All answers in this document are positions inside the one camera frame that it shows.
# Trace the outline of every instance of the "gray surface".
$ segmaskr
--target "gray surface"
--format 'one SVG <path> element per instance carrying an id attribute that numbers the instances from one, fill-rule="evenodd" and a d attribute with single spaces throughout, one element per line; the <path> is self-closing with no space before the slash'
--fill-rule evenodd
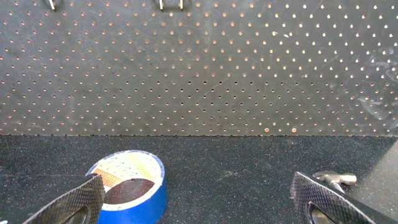
<path id="1" fill-rule="evenodd" d="M 0 217 L 20 223 L 104 156 L 140 149 L 164 163 L 162 223 L 297 223 L 294 172 L 353 172 L 347 194 L 398 220 L 397 138 L 0 137 Z"/>
<path id="2" fill-rule="evenodd" d="M 2 2 L 0 134 L 398 133 L 393 0 L 55 3 Z"/>

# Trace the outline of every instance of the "pegboard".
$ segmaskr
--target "pegboard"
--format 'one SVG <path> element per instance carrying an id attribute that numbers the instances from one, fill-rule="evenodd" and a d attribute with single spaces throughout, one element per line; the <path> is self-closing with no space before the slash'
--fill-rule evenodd
<path id="1" fill-rule="evenodd" d="M 392 0 L 7 0 L 0 134 L 397 135 Z"/>

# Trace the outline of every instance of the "blue tape roll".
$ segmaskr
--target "blue tape roll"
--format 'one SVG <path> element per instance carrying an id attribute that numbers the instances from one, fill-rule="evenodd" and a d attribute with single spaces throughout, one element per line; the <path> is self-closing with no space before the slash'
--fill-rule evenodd
<path id="1" fill-rule="evenodd" d="M 156 223 L 165 212 L 167 206 L 165 169 L 162 161 L 155 155 L 138 150 L 117 152 L 98 161 L 86 175 L 92 173 L 103 176 L 105 191 L 119 184 L 121 180 L 124 181 L 124 178 L 118 175 L 125 176 L 126 180 L 134 176 L 154 182 L 154 186 L 136 200 L 118 205 L 104 203 L 99 215 L 99 224 Z"/>

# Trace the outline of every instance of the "table surface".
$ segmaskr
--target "table surface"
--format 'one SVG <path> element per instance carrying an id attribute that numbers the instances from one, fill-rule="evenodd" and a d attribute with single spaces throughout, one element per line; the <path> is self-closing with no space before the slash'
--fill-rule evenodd
<path id="1" fill-rule="evenodd" d="M 0 221 L 21 223 L 98 160 L 140 149 L 165 165 L 161 223 L 296 223 L 295 171 L 353 172 L 347 194 L 398 219 L 397 138 L 0 136 Z"/>

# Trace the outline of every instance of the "blue painter's tape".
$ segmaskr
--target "blue painter's tape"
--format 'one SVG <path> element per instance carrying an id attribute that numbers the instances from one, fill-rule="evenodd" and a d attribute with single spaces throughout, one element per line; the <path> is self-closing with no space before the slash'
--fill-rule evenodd
<path id="1" fill-rule="evenodd" d="M 165 178 L 165 169 L 162 161 L 155 155 L 137 150 L 123 151 L 117 152 L 110 156 L 105 157 L 104 159 L 98 161 L 88 172 L 86 175 L 94 173 L 98 169 L 106 169 L 107 164 L 111 164 L 110 167 L 117 167 L 120 169 L 126 170 L 132 173 L 133 175 L 140 175 L 140 169 L 134 170 L 136 166 L 134 164 L 128 164 L 127 157 L 138 156 L 139 158 L 144 158 L 145 160 L 140 165 L 140 169 L 142 171 L 142 166 L 146 166 L 147 168 L 155 168 L 155 169 L 146 169 L 144 172 L 154 172 L 150 174 L 151 177 L 154 177 L 152 180 L 154 181 L 154 186 L 142 197 L 128 203 L 123 203 L 119 205 L 108 205 L 104 204 L 102 211 L 99 215 L 99 224 L 106 223 L 134 223 L 134 224 L 151 224 L 159 221 L 163 213 L 165 212 L 167 206 L 167 190 L 166 190 L 166 178 Z M 105 191 L 109 190 L 110 187 L 105 186 Z"/>

